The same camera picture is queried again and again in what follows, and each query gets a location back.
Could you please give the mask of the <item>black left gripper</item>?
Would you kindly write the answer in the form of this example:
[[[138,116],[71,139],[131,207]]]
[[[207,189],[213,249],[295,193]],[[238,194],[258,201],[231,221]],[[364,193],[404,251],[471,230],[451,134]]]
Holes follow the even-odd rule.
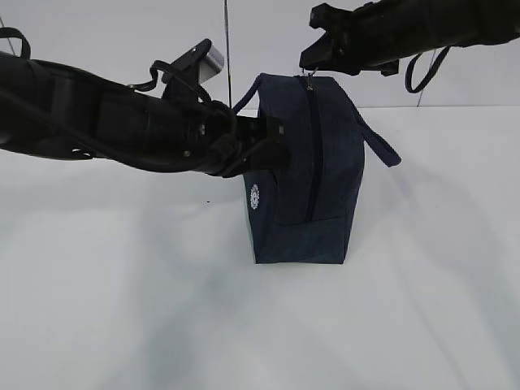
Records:
[[[232,178],[289,165],[291,156],[280,119],[266,115],[259,118],[237,116],[236,119],[236,132],[217,144],[221,159],[212,168],[212,176]]]

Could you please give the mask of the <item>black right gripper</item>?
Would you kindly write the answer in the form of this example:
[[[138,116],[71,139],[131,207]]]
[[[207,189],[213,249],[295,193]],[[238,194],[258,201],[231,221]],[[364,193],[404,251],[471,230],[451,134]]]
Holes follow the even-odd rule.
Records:
[[[299,67],[308,71],[339,72],[357,76],[399,72],[397,54],[386,54],[390,46],[391,14],[395,2],[367,2],[348,11],[322,3],[310,11],[309,26],[323,35],[301,52]]]

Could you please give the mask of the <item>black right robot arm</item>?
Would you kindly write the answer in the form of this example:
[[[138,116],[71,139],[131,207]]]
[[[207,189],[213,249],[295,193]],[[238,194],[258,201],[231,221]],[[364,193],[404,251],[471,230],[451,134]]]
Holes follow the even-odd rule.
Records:
[[[393,76],[409,56],[444,47],[494,46],[519,37],[517,1],[368,2],[348,11],[322,3],[310,27],[324,34],[301,52],[309,71]]]

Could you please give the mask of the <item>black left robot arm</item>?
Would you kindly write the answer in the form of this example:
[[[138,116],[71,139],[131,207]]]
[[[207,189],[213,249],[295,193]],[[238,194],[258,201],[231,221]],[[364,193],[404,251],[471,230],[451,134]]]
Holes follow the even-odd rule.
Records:
[[[156,61],[151,78],[118,84],[43,60],[1,56],[1,147],[35,158],[103,158],[153,173],[231,178],[284,168],[282,123],[237,115]]]

